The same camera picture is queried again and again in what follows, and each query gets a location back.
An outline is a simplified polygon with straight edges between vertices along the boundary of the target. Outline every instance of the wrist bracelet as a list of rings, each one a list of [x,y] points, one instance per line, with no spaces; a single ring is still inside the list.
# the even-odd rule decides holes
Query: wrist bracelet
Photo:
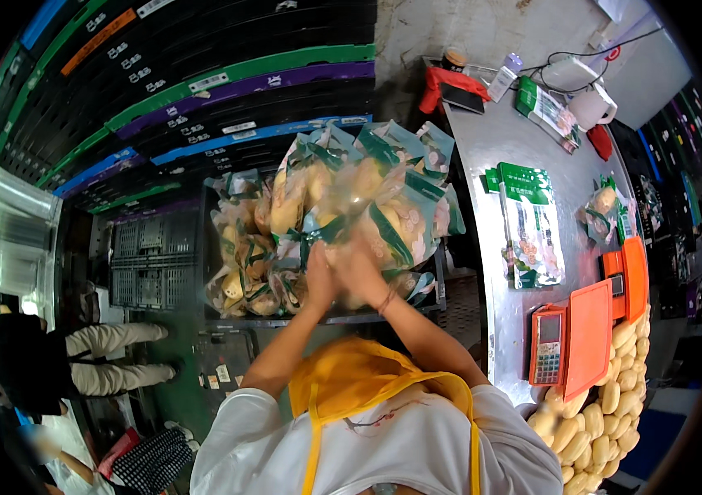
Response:
[[[395,298],[395,296],[396,296],[396,292],[392,291],[392,290],[390,290],[386,294],[386,299],[384,300],[384,302],[379,304],[379,307],[376,308],[376,311],[379,313],[379,316],[384,316],[384,310],[386,310],[386,307],[389,306],[390,302],[392,302],[392,300]]]

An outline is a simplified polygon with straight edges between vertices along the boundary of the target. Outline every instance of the yellow apron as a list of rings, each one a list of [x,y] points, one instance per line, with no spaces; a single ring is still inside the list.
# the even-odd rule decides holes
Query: yellow apron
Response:
[[[400,352],[358,337],[329,342],[303,359],[287,389],[293,417],[308,411],[312,423],[310,457],[302,495],[312,494],[321,450],[321,428],[395,397],[415,383],[451,401],[469,419],[469,478],[472,495],[480,493],[478,427],[472,421],[472,393],[458,375],[426,373]]]

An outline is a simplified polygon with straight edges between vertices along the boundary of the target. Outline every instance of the white kettle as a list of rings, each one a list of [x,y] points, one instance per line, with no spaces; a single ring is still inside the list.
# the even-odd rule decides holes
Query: white kettle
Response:
[[[568,109],[577,117],[579,128],[587,132],[596,124],[612,122],[615,112],[618,111],[618,105],[600,84],[594,82],[593,89],[577,94],[568,104]]]

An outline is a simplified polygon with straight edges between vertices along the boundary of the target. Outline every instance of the person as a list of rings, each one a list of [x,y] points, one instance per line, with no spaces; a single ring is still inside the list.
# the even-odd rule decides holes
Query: person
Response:
[[[0,391],[20,410],[57,415],[60,398],[109,396],[176,375],[169,364],[93,362],[128,344],[167,337],[163,326],[101,324],[67,336],[47,326],[31,314],[0,314]]]
[[[42,460],[48,461],[57,489],[64,495],[158,495],[178,478],[191,462],[192,453],[200,448],[190,430],[174,421],[166,421],[164,426],[165,430],[119,456],[108,478],[98,472],[87,452],[69,452],[79,450],[72,445],[59,446],[45,438],[33,444]]]
[[[217,412],[192,495],[561,493],[554,452],[453,337],[394,296],[358,233],[327,265],[311,249],[307,302]],[[337,288],[382,314],[412,359],[348,337],[300,357]],[[295,419],[280,424],[285,386]]]

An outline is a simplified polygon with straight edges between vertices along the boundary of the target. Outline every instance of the keypad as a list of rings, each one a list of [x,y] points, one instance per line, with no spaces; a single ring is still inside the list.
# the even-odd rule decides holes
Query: keypad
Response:
[[[556,383],[560,370],[559,354],[541,354],[535,363],[536,383]]]

